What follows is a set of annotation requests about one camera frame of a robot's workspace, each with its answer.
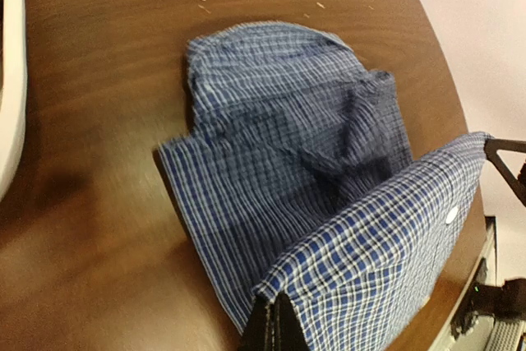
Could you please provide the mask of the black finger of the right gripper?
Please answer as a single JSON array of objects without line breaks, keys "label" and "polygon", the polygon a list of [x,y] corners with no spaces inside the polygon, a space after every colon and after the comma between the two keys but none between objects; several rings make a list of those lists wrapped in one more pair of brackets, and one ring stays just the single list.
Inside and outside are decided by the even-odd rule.
[{"label": "black finger of the right gripper", "polygon": [[517,174],[512,173],[499,155],[499,151],[501,150],[524,154],[526,151],[525,141],[496,139],[490,137],[486,139],[484,145],[484,152],[487,160],[493,164],[498,173],[510,187],[514,195],[518,198],[522,205],[525,206],[525,164],[522,165],[520,171]]}]

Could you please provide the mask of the blue checked long sleeve shirt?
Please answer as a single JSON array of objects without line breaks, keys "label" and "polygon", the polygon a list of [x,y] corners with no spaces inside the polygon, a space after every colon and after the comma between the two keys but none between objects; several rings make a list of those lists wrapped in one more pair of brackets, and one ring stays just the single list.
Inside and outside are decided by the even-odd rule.
[{"label": "blue checked long sleeve shirt", "polygon": [[222,308],[287,296],[310,350],[383,350],[464,226],[488,135],[413,159],[395,79],[337,35],[236,25],[188,45],[193,128],[159,153]]}]

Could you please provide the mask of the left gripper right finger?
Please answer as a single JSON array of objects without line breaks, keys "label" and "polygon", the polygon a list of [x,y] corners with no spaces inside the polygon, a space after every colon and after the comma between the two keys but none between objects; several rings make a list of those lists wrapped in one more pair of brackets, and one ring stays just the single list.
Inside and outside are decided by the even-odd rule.
[{"label": "left gripper right finger", "polygon": [[275,300],[274,350],[308,350],[302,327],[286,293],[280,293]]}]

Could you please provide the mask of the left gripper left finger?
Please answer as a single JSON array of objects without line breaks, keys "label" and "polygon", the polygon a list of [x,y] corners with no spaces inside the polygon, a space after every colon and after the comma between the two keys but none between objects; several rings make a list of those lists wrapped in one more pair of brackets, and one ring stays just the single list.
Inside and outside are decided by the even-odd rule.
[{"label": "left gripper left finger", "polygon": [[275,307],[257,296],[240,340],[241,351],[271,351],[274,347]]}]

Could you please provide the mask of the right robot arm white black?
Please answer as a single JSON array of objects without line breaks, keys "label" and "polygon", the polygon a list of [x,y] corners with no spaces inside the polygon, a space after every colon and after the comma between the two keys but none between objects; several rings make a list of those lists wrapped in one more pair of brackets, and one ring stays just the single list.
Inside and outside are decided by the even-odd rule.
[{"label": "right robot arm white black", "polygon": [[[515,176],[499,156],[500,150],[525,154],[525,141],[489,139],[484,146],[487,159],[525,207],[525,161]],[[487,240],[450,319],[450,336],[459,345],[459,339],[467,339],[479,320],[485,319],[489,333],[483,335],[483,347],[478,345],[477,349],[525,350],[525,278],[507,279],[501,286],[488,283],[487,258],[492,253],[496,265],[496,217],[486,216],[485,220]]]}]

